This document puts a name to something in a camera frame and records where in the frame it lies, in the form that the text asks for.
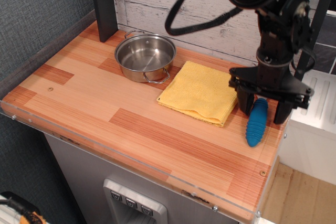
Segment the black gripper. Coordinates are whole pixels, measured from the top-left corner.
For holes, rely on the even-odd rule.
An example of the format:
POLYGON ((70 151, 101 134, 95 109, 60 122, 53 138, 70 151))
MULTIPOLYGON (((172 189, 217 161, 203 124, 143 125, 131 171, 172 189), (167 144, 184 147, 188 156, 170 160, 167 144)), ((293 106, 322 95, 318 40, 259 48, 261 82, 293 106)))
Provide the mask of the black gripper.
POLYGON ((255 95, 278 101, 275 124, 283 124, 293 108, 306 109, 309 106, 314 90, 292 75, 292 59, 285 59, 284 62, 276 62, 269 57, 257 59, 258 65, 255 67, 234 67, 229 70, 229 86, 235 89, 239 109, 243 113, 250 115, 255 95))

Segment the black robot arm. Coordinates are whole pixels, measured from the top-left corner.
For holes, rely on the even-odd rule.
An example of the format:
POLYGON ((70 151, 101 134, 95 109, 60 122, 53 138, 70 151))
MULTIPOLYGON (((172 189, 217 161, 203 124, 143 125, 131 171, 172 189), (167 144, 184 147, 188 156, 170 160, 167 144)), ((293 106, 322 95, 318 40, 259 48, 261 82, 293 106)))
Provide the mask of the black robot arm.
POLYGON ((309 0, 229 0, 237 8, 253 9, 261 36, 255 67, 231 68, 229 85, 237 93, 242 112, 250 114, 254 96, 278 102, 275 124, 283 123, 295 108, 307 108, 313 90, 290 72, 293 57, 309 51, 309 0))

